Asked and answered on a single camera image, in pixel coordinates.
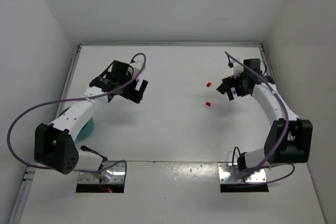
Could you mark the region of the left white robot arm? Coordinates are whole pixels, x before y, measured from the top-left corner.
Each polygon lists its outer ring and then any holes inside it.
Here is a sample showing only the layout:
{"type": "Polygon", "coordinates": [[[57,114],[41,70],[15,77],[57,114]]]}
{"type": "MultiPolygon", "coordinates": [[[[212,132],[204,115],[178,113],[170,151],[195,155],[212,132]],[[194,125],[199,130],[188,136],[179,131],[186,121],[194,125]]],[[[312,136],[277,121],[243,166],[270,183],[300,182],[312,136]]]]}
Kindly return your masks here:
{"type": "Polygon", "coordinates": [[[65,175],[73,170],[98,170],[103,157],[87,148],[77,149],[75,141],[93,115],[116,95],[140,103],[148,85],[144,80],[140,88],[136,88],[144,68],[144,63],[135,60],[113,61],[89,83],[79,101],[51,123],[37,127],[34,160],[65,175]]]}

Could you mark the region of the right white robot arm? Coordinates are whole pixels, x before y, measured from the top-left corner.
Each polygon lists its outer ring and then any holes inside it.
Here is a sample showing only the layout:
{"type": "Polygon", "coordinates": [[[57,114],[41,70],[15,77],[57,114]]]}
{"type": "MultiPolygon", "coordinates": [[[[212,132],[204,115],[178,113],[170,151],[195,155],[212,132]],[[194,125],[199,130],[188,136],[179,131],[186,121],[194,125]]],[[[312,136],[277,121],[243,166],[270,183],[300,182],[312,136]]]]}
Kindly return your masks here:
{"type": "Polygon", "coordinates": [[[270,122],[264,146],[239,154],[236,166],[239,172],[250,174],[263,166],[306,163],[313,132],[310,120],[301,119],[287,106],[272,77],[261,71],[260,59],[239,61],[231,55],[227,57],[233,75],[224,78],[217,91],[227,94],[231,101],[234,97],[251,96],[270,122]]]}

